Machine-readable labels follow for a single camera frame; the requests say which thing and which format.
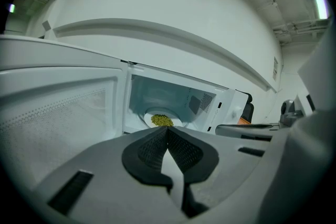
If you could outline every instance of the black slot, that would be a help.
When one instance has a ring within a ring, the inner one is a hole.
[[[255,137],[256,140],[260,140],[260,141],[267,141],[267,142],[270,142],[272,137],[259,137],[259,136],[256,136]]]
[[[250,148],[250,147],[241,147],[238,149],[239,152],[243,152],[249,155],[257,156],[257,157],[262,157],[265,151],[262,150],[256,150],[255,148]]]
[[[253,136],[248,136],[248,135],[241,135],[241,137],[240,138],[242,138],[242,139],[250,139],[250,140],[254,140],[255,138],[253,137]]]
[[[66,215],[89,184],[93,174],[78,171],[49,201],[48,205]]]
[[[315,106],[314,106],[313,100],[311,100],[310,94],[307,95],[307,100],[308,100],[308,103],[309,103],[309,105],[311,107],[311,110],[314,111],[315,110]]]
[[[227,126],[227,127],[236,127],[236,128],[258,128],[258,129],[266,129],[266,128],[272,128],[273,125],[271,124],[221,124],[219,126]]]

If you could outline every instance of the food on plate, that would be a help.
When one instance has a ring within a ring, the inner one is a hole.
[[[152,122],[156,125],[156,126],[173,126],[173,121],[167,117],[166,115],[154,115],[152,116]]]

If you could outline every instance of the door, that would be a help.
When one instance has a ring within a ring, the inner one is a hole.
[[[234,90],[223,124],[237,124],[247,102],[247,94]]]
[[[0,53],[0,152],[26,187],[121,135],[126,63],[31,38],[1,38]]]

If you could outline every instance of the gray surface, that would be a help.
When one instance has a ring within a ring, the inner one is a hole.
[[[241,135],[248,135],[251,137],[267,137],[272,138],[274,135],[282,135],[287,133],[288,129],[279,129],[278,125],[270,128],[243,128],[232,126],[218,126],[216,128],[216,135],[240,138]]]
[[[47,202],[79,169],[93,179],[69,217],[83,223],[177,223],[186,220],[165,187],[139,183],[123,167],[123,149],[153,129],[105,141],[83,151],[51,173],[35,194]]]
[[[169,151],[164,154],[161,173],[172,179],[173,187],[169,195],[177,208],[182,208],[184,177]]]
[[[336,109],[336,24],[333,21],[298,74],[316,110]]]
[[[179,127],[215,147],[219,165],[203,183],[192,184],[197,201],[212,206],[190,220],[162,187],[138,183],[123,168],[126,145],[152,130],[94,145],[48,176],[36,189],[44,201],[78,170],[95,177],[70,212],[84,223],[280,223],[309,196],[334,157],[336,111],[300,119],[271,142],[208,135]],[[242,146],[264,149],[246,155]]]
[[[192,223],[281,223],[300,207],[329,167],[336,111],[300,119],[273,136],[250,176]]]
[[[212,208],[234,192],[255,169],[260,157],[239,152],[241,147],[267,150],[269,142],[253,141],[192,131],[177,127],[213,146],[219,154],[219,163],[210,177],[201,183],[191,184],[196,201]]]
[[[198,113],[198,109],[200,107],[201,101],[197,99],[195,96],[191,96],[190,102],[189,102],[189,108],[192,112],[194,112],[195,115]]]

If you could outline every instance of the orange object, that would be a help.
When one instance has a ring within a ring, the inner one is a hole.
[[[248,122],[247,120],[244,120],[243,118],[240,118],[238,121],[238,125],[243,125],[243,124],[251,124],[251,123]]]

